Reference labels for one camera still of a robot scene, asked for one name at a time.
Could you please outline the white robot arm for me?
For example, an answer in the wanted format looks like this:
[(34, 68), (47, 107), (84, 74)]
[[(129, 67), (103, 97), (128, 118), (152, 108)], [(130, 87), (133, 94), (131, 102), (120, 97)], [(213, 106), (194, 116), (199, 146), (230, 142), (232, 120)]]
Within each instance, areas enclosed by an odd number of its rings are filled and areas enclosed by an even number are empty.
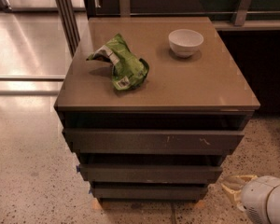
[(221, 187), (254, 224), (280, 224), (280, 178), (271, 175), (232, 175)]

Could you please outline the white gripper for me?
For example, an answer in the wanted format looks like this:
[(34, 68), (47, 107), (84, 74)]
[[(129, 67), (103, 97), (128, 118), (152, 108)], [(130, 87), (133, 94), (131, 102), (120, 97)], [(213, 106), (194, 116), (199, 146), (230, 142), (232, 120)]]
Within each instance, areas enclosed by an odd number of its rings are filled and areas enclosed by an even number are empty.
[(230, 175), (221, 187), (231, 203), (254, 224), (280, 224), (280, 178)]

